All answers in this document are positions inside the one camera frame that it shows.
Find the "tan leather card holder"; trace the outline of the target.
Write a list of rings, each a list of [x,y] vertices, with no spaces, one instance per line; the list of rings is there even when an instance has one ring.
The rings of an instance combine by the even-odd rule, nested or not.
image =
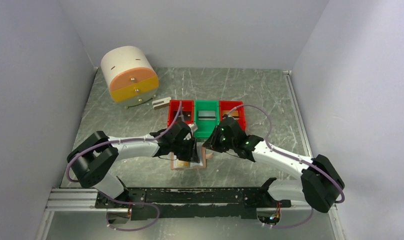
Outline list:
[[[207,159],[210,159],[214,156],[214,154],[211,152],[207,152],[207,149],[201,146],[201,153],[202,153],[202,161],[200,163],[193,163],[190,162],[190,167],[188,168],[176,168],[176,163],[177,160],[176,156],[171,153],[170,154],[170,159],[171,159],[171,164],[170,164],[170,169],[171,170],[193,170],[193,169],[203,169],[207,167]]]

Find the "gold credit card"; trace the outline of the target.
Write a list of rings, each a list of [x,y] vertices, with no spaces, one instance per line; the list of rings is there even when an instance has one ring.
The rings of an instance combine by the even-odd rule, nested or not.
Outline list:
[[[222,118],[226,118],[226,117],[232,117],[234,119],[239,119],[240,118],[240,114],[237,110],[234,111],[229,111],[229,110],[224,110],[222,111]]]

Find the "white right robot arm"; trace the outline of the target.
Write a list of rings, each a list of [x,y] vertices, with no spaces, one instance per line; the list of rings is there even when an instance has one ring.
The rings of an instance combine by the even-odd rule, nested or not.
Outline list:
[[[262,185],[259,199],[265,207],[283,200],[300,201],[327,213],[345,188],[326,156],[304,156],[274,146],[259,136],[246,134],[232,117],[224,118],[214,128],[203,147],[218,153],[232,150],[241,159],[272,166],[293,177],[267,180]]]

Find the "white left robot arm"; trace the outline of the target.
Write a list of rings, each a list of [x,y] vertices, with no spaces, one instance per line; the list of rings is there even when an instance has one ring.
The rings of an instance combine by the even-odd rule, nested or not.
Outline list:
[[[198,162],[194,123],[178,121],[166,129],[150,134],[119,138],[96,131],[67,157],[68,175],[73,171],[83,188],[94,188],[108,196],[116,208],[124,207],[129,200],[129,191],[124,183],[109,173],[116,161],[135,157],[161,158],[173,153],[179,160]]]

